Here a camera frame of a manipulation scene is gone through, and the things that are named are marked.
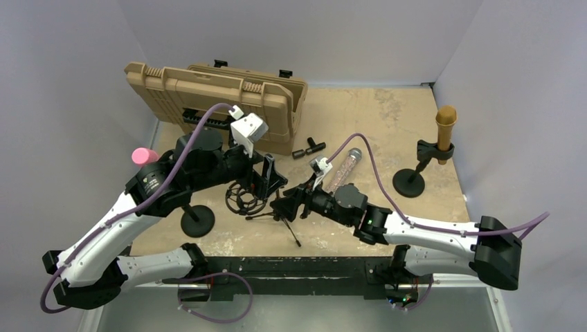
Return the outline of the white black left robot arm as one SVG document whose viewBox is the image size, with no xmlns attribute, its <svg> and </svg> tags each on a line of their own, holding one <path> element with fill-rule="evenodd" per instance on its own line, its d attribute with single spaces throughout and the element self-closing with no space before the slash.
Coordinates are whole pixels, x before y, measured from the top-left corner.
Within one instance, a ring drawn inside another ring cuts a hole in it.
<svg viewBox="0 0 587 332">
<path fill-rule="evenodd" d="M 90 310 L 101 307 L 123 290 L 162 279 L 200 282 L 207 261 L 200 248 L 185 243 L 155 255 L 128 257 L 123 254 L 135 238 L 176 209 L 188 213 L 183 225 L 190 237 L 208 234 L 215 224 L 212 210 L 191 205 L 195 192 L 237 183 L 262 201 L 284 187 L 287 180 L 274 167 L 271 155 L 261 155 L 252 142 L 223 148 L 214 129 L 197 129 L 180 137 L 176 147 L 143 166 L 126 184 L 116 202 L 83 238 L 66 250 L 50 250 L 42 258 L 51 278 L 40 300 L 53 295 L 57 310 Z"/>
</svg>

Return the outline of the pink microphone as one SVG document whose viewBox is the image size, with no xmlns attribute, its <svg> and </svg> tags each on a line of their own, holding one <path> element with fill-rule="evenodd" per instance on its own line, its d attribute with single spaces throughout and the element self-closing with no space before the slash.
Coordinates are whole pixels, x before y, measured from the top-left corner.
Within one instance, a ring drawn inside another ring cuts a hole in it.
<svg viewBox="0 0 587 332">
<path fill-rule="evenodd" d="M 160 156 L 154 150 L 146 147 L 136 148 L 131 154 L 132 162 L 139 167 L 156 162 L 159 158 Z"/>
</svg>

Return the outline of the black tripod shock mount stand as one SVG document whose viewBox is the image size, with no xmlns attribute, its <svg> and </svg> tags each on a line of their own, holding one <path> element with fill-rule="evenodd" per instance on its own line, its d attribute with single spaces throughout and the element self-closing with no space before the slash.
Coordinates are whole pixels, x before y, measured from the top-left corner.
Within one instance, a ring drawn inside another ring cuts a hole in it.
<svg viewBox="0 0 587 332">
<path fill-rule="evenodd" d="M 232 183 L 225 191 L 224 201 L 226 207 L 234 214 L 244 216 L 246 220 L 252 220 L 261 216 L 271 216 L 275 221 L 283 222 L 296 242 L 296 245 L 301 248 L 302 244 L 294 234 L 288 222 L 277 216 L 274 212 L 262 213 L 267 205 L 267 199 L 259 199 L 252 193 L 246 191 L 239 183 Z"/>
</svg>

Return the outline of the tan plastic hard case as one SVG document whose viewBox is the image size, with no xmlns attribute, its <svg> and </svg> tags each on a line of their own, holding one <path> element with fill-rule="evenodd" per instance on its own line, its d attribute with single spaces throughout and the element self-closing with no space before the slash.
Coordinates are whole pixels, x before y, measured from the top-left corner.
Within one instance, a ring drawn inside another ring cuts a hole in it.
<svg viewBox="0 0 587 332">
<path fill-rule="evenodd" d="M 217 103 L 237 105 L 245 114 L 255 113 L 269 130 L 255 148 L 288 155 L 306 98 L 308 84 L 280 70 L 277 75 L 213 65 L 188 68 L 148 66 L 131 62 L 124 69 L 127 82 L 162 122 L 178 125 L 184 133 L 195 129 L 204 113 Z"/>
</svg>

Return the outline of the black T-shaped adapter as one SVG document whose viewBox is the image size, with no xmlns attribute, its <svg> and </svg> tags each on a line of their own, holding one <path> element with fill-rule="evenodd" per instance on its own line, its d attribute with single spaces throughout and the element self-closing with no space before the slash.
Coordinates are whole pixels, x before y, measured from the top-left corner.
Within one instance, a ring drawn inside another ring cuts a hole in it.
<svg viewBox="0 0 587 332">
<path fill-rule="evenodd" d="M 308 137 L 307 143 L 309 147 L 305 150 L 307 155 L 314 154 L 326 148 L 325 142 L 316 143 L 312 137 Z"/>
</svg>

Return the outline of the black mounting rail base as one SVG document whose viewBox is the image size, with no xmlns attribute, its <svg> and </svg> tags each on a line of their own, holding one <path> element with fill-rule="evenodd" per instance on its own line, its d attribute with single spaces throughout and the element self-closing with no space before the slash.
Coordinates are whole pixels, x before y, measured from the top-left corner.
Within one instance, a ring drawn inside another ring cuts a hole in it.
<svg viewBox="0 0 587 332">
<path fill-rule="evenodd" d="M 235 295 L 359 296 L 415 302 L 416 276 L 392 257 L 208 257 L 206 266 L 165 284 L 201 284 L 212 301 Z"/>
</svg>

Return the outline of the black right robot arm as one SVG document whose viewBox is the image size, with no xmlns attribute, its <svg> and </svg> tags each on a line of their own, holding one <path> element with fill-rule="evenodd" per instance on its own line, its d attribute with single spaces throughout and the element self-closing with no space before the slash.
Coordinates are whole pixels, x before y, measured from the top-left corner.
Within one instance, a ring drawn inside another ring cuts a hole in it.
<svg viewBox="0 0 587 332">
<path fill-rule="evenodd" d="M 388 208 L 369 203 L 352 184 L 339 187 L 334 194 L 299 185 L 270 206 L 287 221 L 315 212 L 353 228 L 353 235 L 366 244 L 394 245 L 397 258 L 390 260 L 388 271 L 399 282 L 444 273 L 476 276 L 506 291 L 518 289 L 522 241 L 494 217 L 483 216 L 478 223 L 402 219 Z"/>
</svg>

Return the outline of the black round gold-mic stand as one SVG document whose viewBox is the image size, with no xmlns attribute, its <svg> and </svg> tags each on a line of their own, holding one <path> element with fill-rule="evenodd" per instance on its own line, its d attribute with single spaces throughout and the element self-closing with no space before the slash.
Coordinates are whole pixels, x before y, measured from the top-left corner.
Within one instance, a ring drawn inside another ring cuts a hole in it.
<svg viewBox="0 0 587 332">
<path fill-rule="evenodd" d="M 449 145 L 447 151 L 442 151 L 437 143 L 417 141 L 417 160 L 415 169 L 401 169 L 392 178 L 392 185 L 395 191 L 407 198 L 415 198 L 421 195 L 426 187 L 425 180 L 421 173 L 426 169 L 432 159 L 438 161 L 449 160 L 454 153 L 454 144 Z"/>
</svg>

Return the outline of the black cylindrical adapter piece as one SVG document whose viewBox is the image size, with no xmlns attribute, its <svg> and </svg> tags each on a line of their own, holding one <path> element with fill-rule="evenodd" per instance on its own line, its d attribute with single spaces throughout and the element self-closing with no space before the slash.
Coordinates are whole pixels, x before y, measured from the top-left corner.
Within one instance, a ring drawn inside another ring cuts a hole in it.
<svg viewBox="0 0 587 332">
<path fill-rule="evenodd" d="M 306 155 L 306 151 L 304 149 L 299 149 L 299 150 L 295 150 L 291 153 L 291 157 L 294 160 L 297 160 L 299 158 L 302 158 Z"/>
</svg>

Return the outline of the black round base stand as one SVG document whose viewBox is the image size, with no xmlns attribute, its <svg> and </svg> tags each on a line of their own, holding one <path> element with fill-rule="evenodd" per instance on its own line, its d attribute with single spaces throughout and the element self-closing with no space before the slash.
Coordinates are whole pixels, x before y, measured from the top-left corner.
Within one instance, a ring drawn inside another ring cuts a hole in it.
<svg viewBox="0 0 587 332">
<path fill-rule="evenodd" d="M 215 225 L 214 212 L 205 205 L 184 205 L 182 207 L 181 229 L 192 238 L 206 236 Z"/>
</svg>

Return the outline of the silver mesh glitter microphone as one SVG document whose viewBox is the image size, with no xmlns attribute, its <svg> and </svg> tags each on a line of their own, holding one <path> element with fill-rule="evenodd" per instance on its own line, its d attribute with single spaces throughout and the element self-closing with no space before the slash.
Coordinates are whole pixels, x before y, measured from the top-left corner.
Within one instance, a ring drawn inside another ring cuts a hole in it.
<svg viewBox="0 0 587 332">
<path fill-rule="evenodd" d="M 357 147 L 351 148 L 348 151 L 345 160 L 337 169 L 334 177 L 331 179 L 324 190 L 329 194 L 334 194 L 339 187 L 345 184 L 347 178 L 350 176 L 361 159 L 362 151 Z"/>
</svg>

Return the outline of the gold microphone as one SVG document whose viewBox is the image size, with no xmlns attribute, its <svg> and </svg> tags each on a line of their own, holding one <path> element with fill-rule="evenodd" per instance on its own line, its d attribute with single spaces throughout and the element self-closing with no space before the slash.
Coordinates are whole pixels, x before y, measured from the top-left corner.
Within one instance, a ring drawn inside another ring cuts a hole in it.
<svg viewBox="0 0 587 332">
<path fill-rule="evenodd" d="M 451 144 L 452 130 L 458 121 L 456 108 L 451 105 L 440 107 L 435 121 L 437 123 L 437 147 L 440 151 L 448 151 Z"/>
</svg>

